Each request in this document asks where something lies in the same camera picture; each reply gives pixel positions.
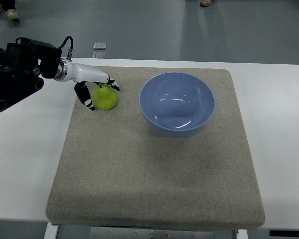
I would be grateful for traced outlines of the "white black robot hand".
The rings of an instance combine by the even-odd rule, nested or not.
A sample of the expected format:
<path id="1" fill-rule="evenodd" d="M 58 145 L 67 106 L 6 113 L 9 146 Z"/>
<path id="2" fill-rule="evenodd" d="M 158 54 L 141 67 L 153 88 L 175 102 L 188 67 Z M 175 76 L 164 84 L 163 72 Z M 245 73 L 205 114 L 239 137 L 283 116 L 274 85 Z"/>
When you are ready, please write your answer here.
<path id="1" fill-rule="evenodd" d="M 75 82 L 74 90 L 79 101 L 88 109 L 94 111 L 95 107 L 92 103 L 86 82 L 95 83 L 97 85 L 107 85 L 119 91 L 117 82 L 105 72 L 90 65 L 72 63 L 71 60 L 61 58 L 55 77 L 59 82 L 67 82 L 72 80 Z"/>

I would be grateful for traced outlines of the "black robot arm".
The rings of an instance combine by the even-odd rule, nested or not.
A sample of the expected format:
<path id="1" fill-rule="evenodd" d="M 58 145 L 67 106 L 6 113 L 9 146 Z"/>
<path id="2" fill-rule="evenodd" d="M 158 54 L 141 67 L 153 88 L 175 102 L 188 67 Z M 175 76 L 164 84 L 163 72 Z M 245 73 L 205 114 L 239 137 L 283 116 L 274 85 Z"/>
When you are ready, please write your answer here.
<path id="1" fill-rule="evenodd" d="M 63 74 L 62 48 L 70 41 L 67 59 L 73 52 L 73 38 L 67 36 L 59 47 L 19 37 L 15 43 L 0 48 L 0 112 L 41 90 L 44 78 Z"/>

